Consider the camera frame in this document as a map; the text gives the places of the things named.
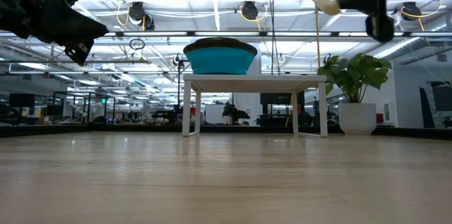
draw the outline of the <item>table leg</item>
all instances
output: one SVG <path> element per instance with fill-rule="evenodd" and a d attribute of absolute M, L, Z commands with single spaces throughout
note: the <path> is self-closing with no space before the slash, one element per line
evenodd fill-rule
<path fill-rule="evenodd" d="M 298 134 L 298 94 L 292 93 L 292 122 L 294 127 L 294 133 Z"/>
<path fill-rule="evenodd" d="M 190 136 L 191 81 L 184 82 L 184 116 L 182 117 L 182 136 Z"/>
<path fill-rule="evenodd" d="M 196 93 L 195 132 L 201 131 L 201 92 Z"/>
<path fill-rule="evenodd" d="M 320 106 L 320 136 L 328 136 L 328 120 L 326 117 L 326 89 L 325 82 L 319 83 L 319 106 Z"/>

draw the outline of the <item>wooden floor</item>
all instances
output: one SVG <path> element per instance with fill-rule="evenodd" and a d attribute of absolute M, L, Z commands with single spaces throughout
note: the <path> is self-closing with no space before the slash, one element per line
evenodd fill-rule
<path fill-rule="evenodd" d="M 0 223 L 452 223 L 452 142 L 290 134 L 0 139 Z"/>

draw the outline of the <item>white table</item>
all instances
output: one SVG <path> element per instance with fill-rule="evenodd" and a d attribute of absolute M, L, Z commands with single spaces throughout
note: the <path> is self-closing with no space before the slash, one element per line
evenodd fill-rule
<path fill-rule="evenodd" d="M 307 88 L 319 87 L 320 136 L 328 136 L 326 119 L 325 76 L 234 76 L 185 75 L 184 120 L 182 135 L 193 136 L 201 129 L 201 93 L 292 93 L 292 120 L 294 133 L 298 134 L 297 94 Z M 196 92 L 195 131 L 190 133 L 191 89 Z"/>

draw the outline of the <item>teal bowl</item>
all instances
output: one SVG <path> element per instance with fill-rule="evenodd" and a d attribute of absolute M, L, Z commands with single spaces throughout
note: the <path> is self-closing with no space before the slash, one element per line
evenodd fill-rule
<path fill-rule="evenodd" d="M 228 37 L 209 37 L 186 46 L 193 74 L 246 75 L 257 49 Z"/>

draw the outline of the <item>potted plant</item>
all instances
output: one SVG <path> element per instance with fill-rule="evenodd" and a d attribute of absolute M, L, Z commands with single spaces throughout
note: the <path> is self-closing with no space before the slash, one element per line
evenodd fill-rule
<path fill-rule="evenodd" d="M 339 125 L 346 134 L 370 134 L 376 128 L 376 104 L 361 103 L 368 86 L 377 88 L 388 80 L 391 63 L 385 59 L 358 54 L 351 60 L 334 56 L 318 75 L 326 76 L 326 94 L 334 85 L 344 92 L 347 103 L 339 104 Z"/>

